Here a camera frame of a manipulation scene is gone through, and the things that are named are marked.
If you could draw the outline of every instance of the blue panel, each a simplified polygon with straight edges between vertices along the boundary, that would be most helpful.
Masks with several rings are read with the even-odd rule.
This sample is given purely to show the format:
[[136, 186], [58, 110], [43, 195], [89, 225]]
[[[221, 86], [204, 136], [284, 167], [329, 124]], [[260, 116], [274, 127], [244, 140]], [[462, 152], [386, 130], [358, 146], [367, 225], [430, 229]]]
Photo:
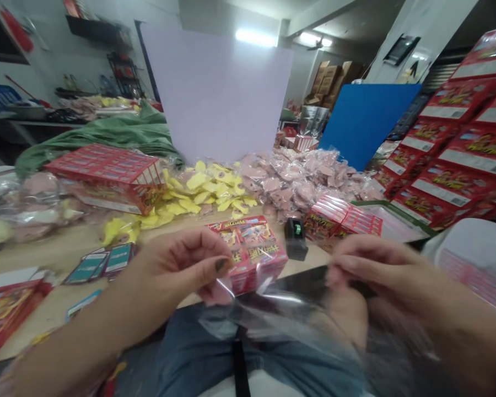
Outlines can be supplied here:
[[319, 148], [335, 147], [350, 166], [363, 171], [420, 88], [420, 84], [344, 85]]

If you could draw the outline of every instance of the wall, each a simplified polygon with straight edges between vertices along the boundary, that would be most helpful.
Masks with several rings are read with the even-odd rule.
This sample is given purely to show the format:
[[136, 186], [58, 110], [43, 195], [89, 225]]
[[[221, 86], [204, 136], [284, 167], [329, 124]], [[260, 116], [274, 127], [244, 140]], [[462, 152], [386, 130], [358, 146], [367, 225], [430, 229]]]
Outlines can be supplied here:
[[[35, 48], [31, 54], [25, 54], [30, 66], [10, 64], [10, 76], [22, 86], [36, 85], [41, 88], [41, 96], [55, 104], [53, 91], [64, 85], [63, 74], [74, 74], [79, 88], [93, 92], [92, 81], [99, 88], [99, 75], [112, 75], [106, 55], [111, 49], [78, 36], [74, 36], [66, 21], [66, 9], [62, 1], [56, 0], [10, 0], [8, 8], [18, 18], [29, 16], [37, 30], [44, 38], [51, 51], [40, 48], [37, 38], [32, 36]], [[129, 27], [132, 34], [133, 50], [129, 56], [138, 67], [142, 86], [149, 96], [152, 88], [134, 20], [153, 23], [161, 26], [180, 27], [178, 2], [176, 0], [90, 0], [89, 10], [101, 17], [119, 21]]]
[[406, 0], [380, 47], [366, 82], [395, 82], [404, 62], [394, 67], [382, 60], [402, 34], [420, 36], [419, 47], [437, 57], [476, 3], [477, 0]]
[[184, 30], [219, 36], [235, 36], [238, 29], [256, 30], [278, 36], [280, 21], [222, 0], [179, 0]]

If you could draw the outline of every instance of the fingernail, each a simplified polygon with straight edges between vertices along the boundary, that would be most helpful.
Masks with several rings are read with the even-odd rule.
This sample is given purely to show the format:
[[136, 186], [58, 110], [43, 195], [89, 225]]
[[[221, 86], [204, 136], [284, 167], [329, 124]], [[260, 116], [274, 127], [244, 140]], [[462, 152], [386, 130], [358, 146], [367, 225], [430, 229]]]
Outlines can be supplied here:
[[224, 267], [224, 265], [226, 264], [226, 259], [225, 258], [221, 258], [219, 260], [217, 260], [217, 262], [215, 262], [215, 271], [217, 273], [219, 273], [222, 268]]

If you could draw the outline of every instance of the card pack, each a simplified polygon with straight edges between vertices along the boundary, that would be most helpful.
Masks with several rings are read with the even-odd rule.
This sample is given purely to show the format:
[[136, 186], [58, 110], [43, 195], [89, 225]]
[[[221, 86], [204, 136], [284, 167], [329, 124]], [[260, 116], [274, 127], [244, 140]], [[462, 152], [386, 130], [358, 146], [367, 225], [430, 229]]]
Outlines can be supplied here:
[[277, 279], [288, 256], [264, 216], [209, 224], [231, 249], [235, 267], [229, 277], [233, 293], [254, 291], [269, 278]]
[[79, 285], [105, 276], [109, 281], [127, 266], [136, 254], [134, 243], [122, 244], [109, 250], [100, 248], [81, 258], [79, 265], [63, 281], [63, 285]]

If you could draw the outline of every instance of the green cloth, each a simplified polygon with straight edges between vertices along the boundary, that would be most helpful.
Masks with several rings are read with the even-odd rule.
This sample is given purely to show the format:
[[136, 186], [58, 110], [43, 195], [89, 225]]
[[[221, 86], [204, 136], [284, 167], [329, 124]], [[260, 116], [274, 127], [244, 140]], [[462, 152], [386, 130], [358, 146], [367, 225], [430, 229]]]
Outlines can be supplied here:
[[22, 178], [64, 153], [92, 143], [138, 149], [145, 154], [172, 158], [178, 167], [184, 164], [172, 145], [164, 114], [144, 101], [138, 116], [120, 115], [94, 120], [83, 128], [67, 131], [30, 147], [17, 159], [15, 170]]

